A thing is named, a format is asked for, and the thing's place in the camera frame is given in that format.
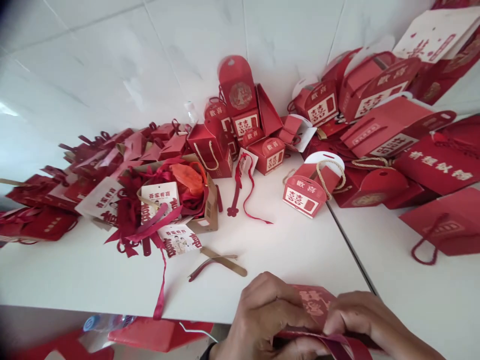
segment white tiled wall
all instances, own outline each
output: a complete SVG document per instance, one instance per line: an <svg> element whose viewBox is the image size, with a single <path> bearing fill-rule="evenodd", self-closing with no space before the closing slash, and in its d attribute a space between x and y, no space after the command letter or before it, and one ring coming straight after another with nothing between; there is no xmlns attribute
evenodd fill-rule
<svg viewBox="0 0 480 360"><path fill-rule="evenodd" d="M300 78L385 33L398 39L433 2L12 1L0 30L0 178L65 167L57 144L76 145L78 135L186 121L183 103L203 110L231 54L248 59L284 114ZM471 74L439 106L480 110L480 64Z"/></svg>

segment human hand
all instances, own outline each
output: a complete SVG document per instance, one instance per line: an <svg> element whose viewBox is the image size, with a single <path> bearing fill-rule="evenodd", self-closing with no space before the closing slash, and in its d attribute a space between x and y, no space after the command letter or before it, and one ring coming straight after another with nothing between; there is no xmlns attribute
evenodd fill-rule
<svg viewBox="0 0 480 360"><path fill-rule="evenodd" d="M345 331L368 335L395 360L445 360L371 292L344 293L330 304L323 332L331 335Z"/></svg>
<svg viewBox="0 0 480 360"><path fill-rule="evenodd" d="M210 360L313 360L328 354L325 345L311 337L298 337L276 351L271 339L287 325L321 330L295 288L261 273L241 292L228 337L211 349Z"/></svg>

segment plastic water bottle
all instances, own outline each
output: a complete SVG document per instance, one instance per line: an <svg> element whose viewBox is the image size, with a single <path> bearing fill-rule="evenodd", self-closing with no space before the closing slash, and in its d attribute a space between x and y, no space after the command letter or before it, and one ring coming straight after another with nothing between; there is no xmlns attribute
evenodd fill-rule
<svg viewBox="0 0 480 360"><path fill-rule="evenodd" d="M115 314L97 314L90 316L83 325L83 331L96 331L99 333L109 333L113 330L126 328L134 322L136 316L115 315Z"/></svg>

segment red ribbon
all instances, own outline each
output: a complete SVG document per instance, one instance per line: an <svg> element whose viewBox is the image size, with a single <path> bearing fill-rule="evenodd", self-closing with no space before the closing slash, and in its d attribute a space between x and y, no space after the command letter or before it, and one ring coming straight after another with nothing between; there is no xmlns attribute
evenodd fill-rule
<svg viewBox="0 0 480 360"><path fill-rule="evenodd" d="M254 191L254 187L255 187L255 182L254 182L254 178L252 177L252 165L254 164L254 161L252 159L252 157L250 155L248 155L247 153L243 153L240 157L240 159L238 160L238 164L236 165L236 169L235 169L235 181L236 181L236 185L241 189L242 188L242 174L240 172L240 164L242 162L242 159L243 158L246 158L246 157L249 157L250 158L250 167L248 168L248 177L250 178L250 181L251 181L251 190L250 190L250 193L248 194L248 196L246 197L245 201L243 202L243 211L245 212L245 214L249 217L249 218L252 218L252 219L255 219L255 220L261 220L263 222L265 222L266 224L273 224L273 222L270 222L270 221L266 221L266 220L263 220L259 217L255 217L255 216L252 216L250 215L248 212L247 212L247 209L245 208L245 205L247 204L247 201L248 199L250 198L250 196L252 195L252 192Z"/></svg>

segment white table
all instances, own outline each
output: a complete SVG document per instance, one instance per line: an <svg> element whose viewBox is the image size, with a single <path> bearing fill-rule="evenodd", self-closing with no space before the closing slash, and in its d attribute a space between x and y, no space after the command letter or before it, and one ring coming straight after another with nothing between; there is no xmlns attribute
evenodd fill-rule
<svg viewBox="0 0 480 360"><path fill-rule="evenodd" d="M329 205L374 290L405 325L446 359L479 359L480 254L439 252L436 265L422 265L410 255L420 235L398 218L405 209ZM424 244L417 256L432 252Z"/></svg>
<svg viewBox="0 0 480 360"><path fill-rule="evenodd" d="M215 181L224 208L220 229L200 240L219 254L238 255L248 276L211 264L188 282L206 257L192 251L169 259L164 318L231 323L240 292L264 271L288 283L324 286L334 295L369 290L328 207L309 219L282 201L282 179L301 162L293 156L268 176L254 176L247 209L273 225L244 214L248 183L240 192L239 214L228 217L235 181ZM6 245L0 250L0 304L151 317L162 281L160 250L152 246L149 257L128 259L115 243L103 244L109 234L81 219L59 242Z"/></svg>

